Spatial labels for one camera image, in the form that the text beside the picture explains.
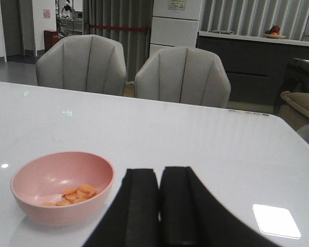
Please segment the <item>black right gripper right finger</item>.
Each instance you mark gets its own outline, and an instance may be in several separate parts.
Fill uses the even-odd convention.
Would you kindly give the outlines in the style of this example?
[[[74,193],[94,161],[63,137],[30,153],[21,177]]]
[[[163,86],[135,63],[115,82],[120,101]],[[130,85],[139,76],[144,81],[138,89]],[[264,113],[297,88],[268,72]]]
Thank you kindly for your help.
[[[164,246],[276,246],[229,212],[191,167],[165,167],[160,196]]]

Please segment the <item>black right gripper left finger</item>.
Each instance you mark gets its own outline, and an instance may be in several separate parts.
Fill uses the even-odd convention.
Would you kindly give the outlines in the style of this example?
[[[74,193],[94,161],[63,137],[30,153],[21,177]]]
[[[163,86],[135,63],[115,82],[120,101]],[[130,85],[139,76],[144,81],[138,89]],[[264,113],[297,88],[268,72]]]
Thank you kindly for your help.
[[[157,246],[159,197],[152,169],[127,169],[121,187],[84,246]]]

